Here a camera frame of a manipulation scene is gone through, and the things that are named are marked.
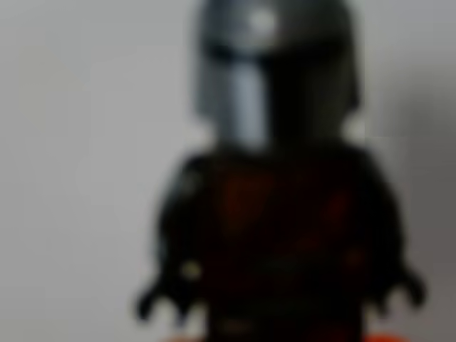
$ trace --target white background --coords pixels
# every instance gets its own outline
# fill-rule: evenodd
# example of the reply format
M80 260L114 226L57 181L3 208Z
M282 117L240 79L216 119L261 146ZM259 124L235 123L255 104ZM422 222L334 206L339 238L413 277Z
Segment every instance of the white background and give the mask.
M366 137L432 290L373 330L452 342L456 4L357 1ZM0 1L0 340L159 341L136 324L165 183L208 134L192 116L192 0ZM362 121L351 130L363 134ZM195 318L197 330L198 319Z

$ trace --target silver helmet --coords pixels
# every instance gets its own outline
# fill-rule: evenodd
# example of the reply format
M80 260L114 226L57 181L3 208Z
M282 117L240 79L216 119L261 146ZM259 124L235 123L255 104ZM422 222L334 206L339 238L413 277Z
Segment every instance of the silver helmet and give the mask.
M343 0L205 0L197 112L221 144L250 150L334 138L358 106Z

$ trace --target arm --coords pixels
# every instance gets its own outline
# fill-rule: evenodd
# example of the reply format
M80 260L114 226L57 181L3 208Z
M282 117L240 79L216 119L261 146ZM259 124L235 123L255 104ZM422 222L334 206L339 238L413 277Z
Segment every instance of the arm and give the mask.
M405 264L403 225L396 198L372 160L366 160L361 179L363 221L370 230L372 248L368 297L385 311L386 299L400 286L419 306L425 300L425 287Z
M160 275L140 298L137 312L141 319L149 317L153 304L162 296L177 305L182 319L196 299L194 279L186 277L182 268L195 255L192 250L192 225L195 223L192 213L202 191L203 164L200 157L187 162L167 193L158 220Z

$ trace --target mandalorian minifigure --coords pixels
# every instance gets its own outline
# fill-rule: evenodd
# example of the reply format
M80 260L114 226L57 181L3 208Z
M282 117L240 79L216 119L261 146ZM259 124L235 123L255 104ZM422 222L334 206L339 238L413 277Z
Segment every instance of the mandalorian minifigure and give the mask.
M208 342L361 342L363 306L398 286L415 306L400 213L341 126L359 106L341 0L206 0L197 111L216 131L159 219L161 272L138 303L208 308Z

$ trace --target orange object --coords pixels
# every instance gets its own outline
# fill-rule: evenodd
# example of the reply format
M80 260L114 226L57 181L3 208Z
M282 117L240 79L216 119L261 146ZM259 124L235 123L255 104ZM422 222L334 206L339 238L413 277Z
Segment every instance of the orange object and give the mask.
M409 342L405 338L389 335L372 335L365 339L365 342Z
M174 338L167 342L203 342L203 340L198 338ZM364 342L409 342L409 340L398 336L372 335L366 337Z

